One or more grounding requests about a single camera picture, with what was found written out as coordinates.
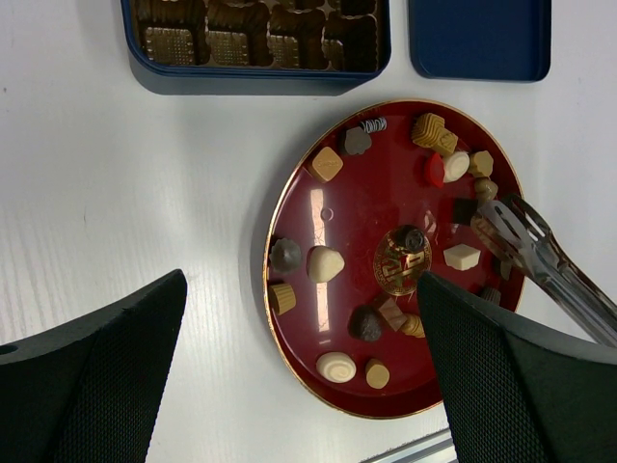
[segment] small silver spring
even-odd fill
[[[369,119],[360,122],[360,127],[362,127],[362,130],[366,133],[381,132],[388,128],[388,122],[386,118]]]

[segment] dark chocolate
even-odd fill
[[[478,210],[478,200],[456,198],[452,210],[452,223],[459,225],[471,225],[471,218]]]
[[[288,238],[278,239],[270,251],[272,269],[282,275],[292,273],[302,263],[302,250],[298,243]]]
[[[512,273],[511,263],[504,262],[498,258],[493,258],[493,269],[502,280],[505,280],[506,282],[510,280],[510,274]]]
[[[379,315],[370,306],[360,306],[352,313],[348,330],[352,337],[366,342],[375,342],[382,336]]]
[[[397,246],[405,248],[409,253],[419,253],[424,249],[424,233],[418,227],[406,225],[401,227],[395,234],[394,240]]]
[[[373,145],[370,135],[361,127],[345,130],[340,140],[340,150],[343,154],[355,156],[364,154]]]

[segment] empty chocolate compartment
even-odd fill
[[[283,8],[288,10],[312,10],[323,7],[326,0],[279,0]]]
[[[321,10],[299,12],[275,6],[268,44],[277,64],[282,68],[327,68],[321,43],[325,24],[326,15]]]
[[[206,40],[211,66],[270,66],[268,7],[259,2],[211,0],[207,9]]]
[[[202,0],[134,0],[134,8],[133,28],[149,60],[172,66],[209,60]]]
[[[324,33],[324,53],[336,70],[371,72],[379,67],[377,20],[332,13]]]
[[[343,16],[375,14],[377,0],[328,0],[330,6]]]

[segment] tan chocolate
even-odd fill
[[[268,300],[276,315],[283,315],[296,307],[296,294],[293,292],[293,287],[287,283],[270,285]]]
[[[475,152],[469,157],[467,172],[474,177],[490,177],[493,173],[493,157],[488,151]]]
[[[401,327],[401,331],[407,336],[424,338],[424,327],[422,326],[422,320],[420,320],[420,317],[412,313],[406,313],[406,316],[407,320]]]
[[[423,114],[417,118],[412,127],[412,140],[423,148],[433,148],[440,140],[441,130],[445,127],[445,119],[437,114]]]
[[[366,383],[373,389],[384,389],[389,382],[389,370],[377,359],[370,359],[366,364]]]
[[[443,157],[451,156],[459,143],[459,137],[450,132],[447,128],[440,130],[440,137],[431,148]]]
[[[332,180],[342,169],[343,160],[332,148],[325,147],[310,160],[308,172],[321,183]]]
[[[499,189],[494,181],[485,177],[476,180],[473,187],[475,188],[475,197],[480,203],[494,200]]]
[[[494,287],[484,286],[480,297],[485,301],[489,301],[492,304],[498,306],[501,303],[501,291]]]

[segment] round chocolate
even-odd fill
[[[287,238],[277,240],[270,252],[270,265],[275,272],[289,274],[297,270],[301,263],[302,251],[298,243]]]
[[[373,144],[370,135],[361,127],[354,127],[342,134],[340,148],[343,154],[355,156],[364,154]]]
[[[348,329],[351,336],[366,342],[374,342],[382,336],[379,316],[370,306],[360,306],[352,313]]]
[[[424,233],[421,229],[406,225],[396,233],[396,245],[410,253],[419,253],[424,249]]]

